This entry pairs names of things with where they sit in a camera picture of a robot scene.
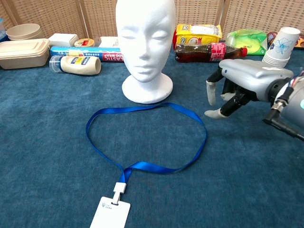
soda bottle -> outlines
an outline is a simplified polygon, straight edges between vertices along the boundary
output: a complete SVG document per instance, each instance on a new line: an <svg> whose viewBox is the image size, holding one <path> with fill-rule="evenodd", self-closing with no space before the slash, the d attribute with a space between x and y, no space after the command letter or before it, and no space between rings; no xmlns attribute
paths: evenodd
<svg viewBox="0 0 304 228"><path fill-rule="evenodd" d="M175 59L182 63L188 62L219 62L225 58L238 58L247 55L247 48L232 47L225 43L177 44Z"/></svg>

white id card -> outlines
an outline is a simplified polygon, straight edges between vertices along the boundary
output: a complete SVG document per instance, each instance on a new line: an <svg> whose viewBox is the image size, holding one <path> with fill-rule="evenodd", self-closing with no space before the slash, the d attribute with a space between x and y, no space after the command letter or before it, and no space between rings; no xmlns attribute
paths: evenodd
<svg viewBox="0 0 304 228"><path fill-rule="evenodd" d="M101 198L90 228L124 228L131 204L118 201L114 205L112 200Z"/></svg>

lanyard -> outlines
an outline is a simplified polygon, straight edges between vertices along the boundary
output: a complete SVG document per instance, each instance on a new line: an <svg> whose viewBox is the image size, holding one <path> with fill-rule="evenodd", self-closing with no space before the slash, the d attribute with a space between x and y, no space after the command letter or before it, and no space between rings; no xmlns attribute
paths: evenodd
<svg viewBox="0 0 304 228"><path fill-rule="evenodd" d="M170 169L170 168L166 168L166 167L162 167L162 166L159 166L159 165L156 165L156 164L152 164L152 163L149 163L149 162L146 162L146 161L139 161L139 162L136 162L134 163L133 165L127 167L127 168L123 168L121 164L119 163L116 163L114 161L112 161L111 159L109 159L104 153L102 153L99 149L97 149L90 136L89 136L89 129L90 129L90 125L92 123L92 121L100 114L120 114L120 113L130 113L130 112L137 112L137 111L144 111L144 110L151 110L151 109L155 109L155 108L159 108L159 107L162 107L162 106L168 106L168 107L171 107L173 108L174 110L180 112L180 113L183 113L187 116L189 116L190 118L196 120L197 122L199 122L205 129L205 135L206 137L204 138L203 140L203 143L202 145L200 146L199 150L196 152L195 156L192 158L191 161L189 161L187 164L185 164L184 166L180 167L180 168L177 168L177 169ZM96 113L94 113L92 115L92 117L89 119L89 121L87 122L86 124L86 127L85 127L85 132L86 132L86 135L89 139L89 141L91 142L93 148L95 149L95 151L97 153L99 153L101 156L103 156L105 159L107 159L110 163L118 166L121 171L122 171L122 174L120 176L120 179L119 179L119 182L121 183L127 183L130 176L131 176L131 173L132 173L132 170L142 170L142 171L147 171L147 172L153 172L153 173L159 173L159 174L166 174L166 173L173 173L173 172L176 172L176 171L179 171L179 170L182 170L190 165L192 165L200 156L202 150L204 149L204 146L206 144L206 141L207 141L207 137L208 137L208 133L207 133L207 129L203 123L203 121L199 118L198 115L196 115L195 112L189 110L189 109L186 109L178 104L174 104L174 103L162 103L162 104L158 104L158 105L152 105L152 106L138 106L138 107L126 107L126 108L103 108L103 109L100 109L99 111L97 111Z"/></svg>

blue flower print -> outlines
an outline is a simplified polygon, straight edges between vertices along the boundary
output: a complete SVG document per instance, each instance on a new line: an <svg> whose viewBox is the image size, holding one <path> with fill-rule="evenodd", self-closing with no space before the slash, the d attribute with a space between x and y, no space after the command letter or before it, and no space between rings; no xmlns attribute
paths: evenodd
<svg viewBox="0 0 304 228"><path fill-rule="evenodd" d="M286 38L282 38L282 39L278 39L276 42L275 42L275 51L277 53L280 53L283 54L283 52L286 52L290 45L292 44L292 40L288 40Z"/></svg>

stack of paper cups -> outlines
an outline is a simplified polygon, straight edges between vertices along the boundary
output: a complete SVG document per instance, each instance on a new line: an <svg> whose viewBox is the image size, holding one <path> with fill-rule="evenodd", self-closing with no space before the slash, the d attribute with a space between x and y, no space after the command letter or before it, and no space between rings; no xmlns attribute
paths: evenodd
<svg viewBox="0 0 304 228"><path fill-rule="evenodd" d="M277 67L285 67L299 35L300 30L298 29L292 27L281 28L262 61Z"/></svg>

